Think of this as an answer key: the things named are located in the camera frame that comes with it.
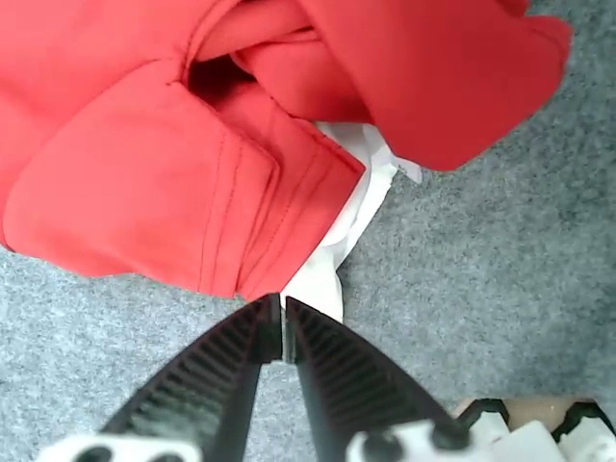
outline white cloth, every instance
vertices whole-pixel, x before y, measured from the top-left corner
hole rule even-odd
[[[329,138],[364,164],[366,171],[319,246],[282,291],[342,322],[343,293],[336,270],[355,247],[402,170],[417,183],[417,164],[396,157],[376,127],[361,123],[317,123]]]

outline screw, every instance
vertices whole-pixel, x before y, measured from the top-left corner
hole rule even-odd
[[[432,430],[432,443],[442,450],[462,450],[471,443],[469,430],[456,421],[439,421]]]
[[[369,432],[363,450],[366,462],[398,462],[404,455],[400,441],[389,431]]]

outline gray carpet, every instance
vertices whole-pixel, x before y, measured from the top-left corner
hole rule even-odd
[[[559,94],[455,173],[398,177],[341,270],[348,325],[448,407],[584,394],[616,419],[615,7],[540,2],[577,28]],[[97,428],[241,305],[7,252],[0,268],[2,461]],[[313,459],[294,371],[272,366],[246,460]]]

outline ribbed rubber pad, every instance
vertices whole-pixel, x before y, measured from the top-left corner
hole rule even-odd
[[[261,365],[281,358],[280,299],[266,295],[188,346],[102,431],[189,440],[206,462],[239,462]]]
[[[319,460],[345,460],[357,431],[423,419],[452,422],[366,340],[297,300],[287,298],[286,304],[287,360],[297,365]]]

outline red fabric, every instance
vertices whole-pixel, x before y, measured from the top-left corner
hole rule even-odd
[[[303,119],[371,122],[400,157],[459,167],[560,82],[571,31],[526,8],[4,0],[0,243],[86,275],[278,291],[363,170]]]

